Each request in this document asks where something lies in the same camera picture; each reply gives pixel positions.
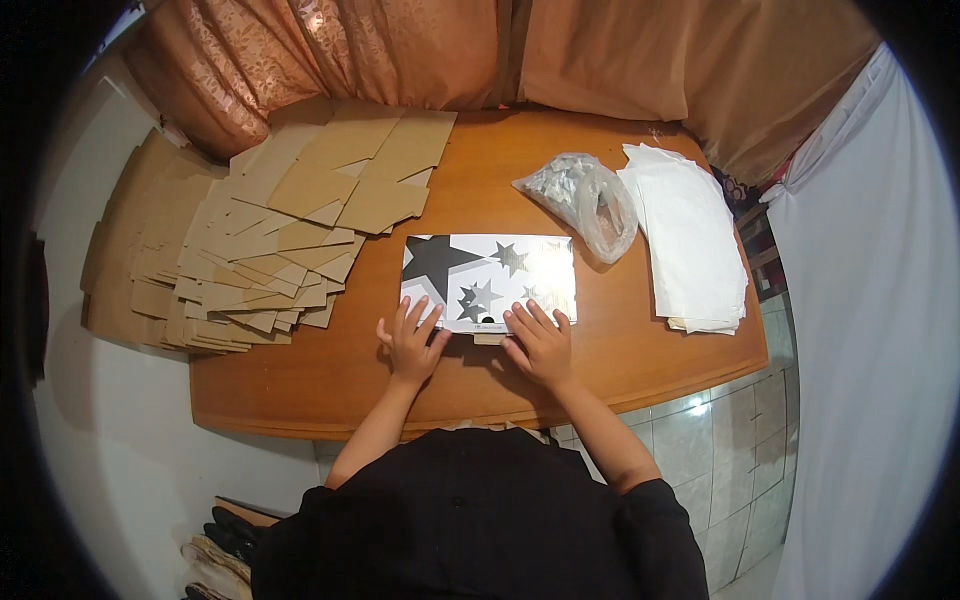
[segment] person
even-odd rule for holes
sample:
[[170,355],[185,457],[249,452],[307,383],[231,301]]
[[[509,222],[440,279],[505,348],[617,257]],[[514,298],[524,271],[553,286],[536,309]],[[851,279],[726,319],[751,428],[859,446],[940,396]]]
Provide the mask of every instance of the person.
[[552,392],[608,485],[579,452],[519,427],[399,443],[452,335],[429,343],[442,308],[417,327],[426,302],[409,310],[404,298],[390,333],[377,324],[390,383],[324,485],[261,539],[254,599],[707,598],[687,512],[643,442],[571,369],[562,312],[556,326],[532,300],[515,303],[504,319],[516,338],[502,346]]

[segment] right hand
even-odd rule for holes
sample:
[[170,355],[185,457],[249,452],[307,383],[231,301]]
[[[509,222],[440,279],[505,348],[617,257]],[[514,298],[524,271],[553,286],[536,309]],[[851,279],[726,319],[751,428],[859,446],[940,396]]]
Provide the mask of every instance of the right hand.
[[570,367],[570,319],[560,310],[554,310],[559,327],[550,321],[543,309],[533,300],[527,301],[530,312],[514,302],[514,310],[503,313],[503,319],[514,335],[527,348],[526,353],[512,338],[500,342],[507,355],[528,377],[555,390],[573,378]]

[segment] box with star pattern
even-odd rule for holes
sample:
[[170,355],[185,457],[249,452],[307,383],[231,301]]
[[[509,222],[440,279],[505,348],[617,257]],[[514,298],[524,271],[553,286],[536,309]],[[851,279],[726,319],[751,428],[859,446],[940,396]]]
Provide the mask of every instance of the box with star pattern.
[[553,317],[577,322],[573,245],[556,235],[411,235],[403,252],[400,298],[429,298],[444,312],[437,327],[454,333],[511,333],[503,312],[535,300]]

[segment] wooden table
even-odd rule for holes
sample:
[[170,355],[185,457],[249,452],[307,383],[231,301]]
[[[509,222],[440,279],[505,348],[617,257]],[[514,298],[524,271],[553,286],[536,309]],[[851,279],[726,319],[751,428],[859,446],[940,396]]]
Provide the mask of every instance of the wooden table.
[[[764,368],[766,342],[752,282],[747,317],[735,336],[671,330],[654,312],[642,233],[617,263],[605,265],[572,228],[510,185],[561,152],[590,153],[611,169],[622,168],[626,157],[621,144],[641,141],[680,152],[708,169],[696,142],[669,124],[555,110],[461,113],[430,179],[423,216],[396,227],[389,237],[367,242],[346,292],[337,299],[329,329],[301,326],[290,346],[261,346],[191,362],[194,422],[273,436],[347,439],[390,376],[373,330],[380,317],[396,310],[404,241],[417,233],[572,236],[579,318],[573,327],[573,367],[615,412],[685,396]],[[475,346],[469,336],[458,335],[414,404],[404,438],[465,419],[509,420],[529,427],[567,422],[544,390],[513,368],[499,347]]]

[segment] finger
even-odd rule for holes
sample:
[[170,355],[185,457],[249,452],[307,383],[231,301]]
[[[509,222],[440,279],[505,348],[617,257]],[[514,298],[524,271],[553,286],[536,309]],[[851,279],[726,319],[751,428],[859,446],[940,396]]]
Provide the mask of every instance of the finger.
[[403,320],[407,318],[407,310],[410,307],[410,297],[404,296],[403,300],[400,301],[400,306],[396,309],[396,314],[394,315],[394,335],[399,335],[403,332]]
[[559,324],[560,332],[564,336],[570,335],[570,319],[559,308],[553,309],[553,317]]
[[389,348],[394,344],[394,336],[387,333],[387,330],[384,328],[385,323],[386,320],[383,318],[376,322],[376,337],[383,342],[384,346]]
[[453,332],[449,329],[444,329],[440,333],[434,336],[433,344],[430,345],[430,348],[426,351],[427,358],[433,362],[434,365],[440,360],[440,355],[444,353],[444,348],[446,348],[446,343],[450,341],[450,338],[453,337]]
[[546,330],[537,323],[537,320],[530,316],[530,313],[527,312],[519,302],[514,302],[514,314],[520,322],[530,330],[530,333],[534,334],[538,338],[542,339],[546,337]]
[[530,329],[527,329],[527,326],[516,317],[516,314],[509,310],[504,311],[503,320],[509,326],[510,330],[514,332],[514,335],[520,338],[520,342],[523,342],[526,346],[530,346],[537,341],[537,336],[531,333]]
[[543,327],[543,331],[549,334],[559,333],[557,326],[550,321],[550,318],[546,316],[546,313],[543,312],[543,309],[540,308],[540,305],[537,304],[533,299],[527,301],[527,308],[530,310],[530,314],[533,318]]
[[523,350],[520,349],[520,346],[515,341],[510,338],[503,338],[503,340],[500,341],[500,346],[506,350],[507,356],[520,367],[521,371],[530,372],[532,370],[530,359],[527,358],[527,355],[523,353]]
[[420,320],[420,315],[423,314],[423,309],[426,308],[428,300],[430,300],[430,298],[424,296],[414,304],[414,309],[410,311],[410,314],[407,315],[407,320],[403,322],[404,335],[413,335],[414,331],[417,330],[417,322]]
[[417,333],[414,334],[414,337],[417,338],[421,344],[426,344],[427,338],[430,337],[430,332],[437,326],[437,321],[440,320],[440,316],[443,313],[444,306],[442,304],[435,304],[433,310],[431,310],[430,314],[423,320],[423,324],[417,329]]

